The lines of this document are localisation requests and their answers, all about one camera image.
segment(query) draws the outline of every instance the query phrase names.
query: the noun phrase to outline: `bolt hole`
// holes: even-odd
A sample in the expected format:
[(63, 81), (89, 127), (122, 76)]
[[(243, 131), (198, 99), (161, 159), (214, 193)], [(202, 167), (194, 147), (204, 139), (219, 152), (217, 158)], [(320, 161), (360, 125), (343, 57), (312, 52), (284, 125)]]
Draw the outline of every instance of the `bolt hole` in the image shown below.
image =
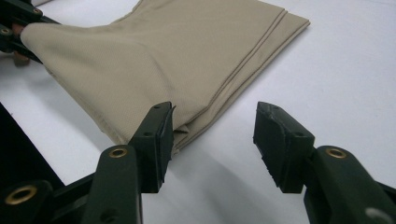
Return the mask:
[(112, 223), (119, 217), (119, 213), (116, 209), (107, 209), (100, 216), (102, 223)]
[(37, 188), (33, 185), (21, 187), (12, 191), (6, 198), (6, 203), (16, 205), (24, 203), (35, 196)]
[(8, 33), (9, 33), (9, 30), (8, 30), (8, 29), (1, 29), (1, 33), (3, 33), (3, 34), (8, 34)]
[(345, 152), (338, 148), (328, 148), (326, 149), (327, 154), (329, 154), (332, 157), (335, 157), (337, 159), (343, 159), (347, 156)]
[(116, 148), (108, 154), (111, 158), (120, 158), (126, 155), (128, 151), (125, 148)]

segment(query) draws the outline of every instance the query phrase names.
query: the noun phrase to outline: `beige fabric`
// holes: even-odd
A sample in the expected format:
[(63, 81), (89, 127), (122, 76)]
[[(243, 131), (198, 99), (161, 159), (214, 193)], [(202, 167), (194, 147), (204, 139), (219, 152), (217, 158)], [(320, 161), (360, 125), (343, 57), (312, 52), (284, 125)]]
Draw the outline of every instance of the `beige fabric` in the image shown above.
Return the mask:
[(106, 26), (35, 23), (21, 39), (116, 144), (171, 101), (176, 152), (308, 24), (255, 0), (142, 0)]

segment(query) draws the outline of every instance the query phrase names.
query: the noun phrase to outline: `folded cloth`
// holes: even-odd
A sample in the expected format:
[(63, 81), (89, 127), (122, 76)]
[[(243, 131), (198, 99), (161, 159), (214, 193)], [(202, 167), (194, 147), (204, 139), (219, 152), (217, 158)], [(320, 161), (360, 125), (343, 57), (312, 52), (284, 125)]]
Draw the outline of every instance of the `folded cloth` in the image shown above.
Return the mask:
[(256, 0), (141, 0), (109, 25), (33, 23), (21, 39), (116, 144), (171, 101), (177, 152), (308, 24)]

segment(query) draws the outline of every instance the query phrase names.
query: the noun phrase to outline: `khaki pants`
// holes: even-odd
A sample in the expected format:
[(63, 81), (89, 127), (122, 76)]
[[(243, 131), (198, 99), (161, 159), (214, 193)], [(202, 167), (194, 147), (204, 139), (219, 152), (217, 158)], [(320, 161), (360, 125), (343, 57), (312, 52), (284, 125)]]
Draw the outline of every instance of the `khaki pants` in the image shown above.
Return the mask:
[(34, 23), (21, 39), (116, 144), (171, 101), (176, 152), (308, 24), (256, 0), (141, 0), (109, 25)]

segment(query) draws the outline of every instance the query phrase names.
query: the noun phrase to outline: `white table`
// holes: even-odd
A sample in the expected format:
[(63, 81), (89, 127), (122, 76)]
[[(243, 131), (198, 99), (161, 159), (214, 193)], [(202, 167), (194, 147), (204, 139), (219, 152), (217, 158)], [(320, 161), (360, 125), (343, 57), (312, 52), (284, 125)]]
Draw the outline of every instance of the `white table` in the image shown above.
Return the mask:
[[(145, 223), (308, 223), (303, 195), (282, 194), (252, 143), (258, 101), (279, 105), (316, 136), (352, 152), (396, 188), (396, 2), (269, 0), (312, 24), (207, 132), (170, 162), (159, 194), (143, 195)], [(131, 0), (52, 1), (63, 24), (107, 24)], [(0, 54), (0, 102), (65, 184), (94, 172), (113, 143), (38, 63)]]

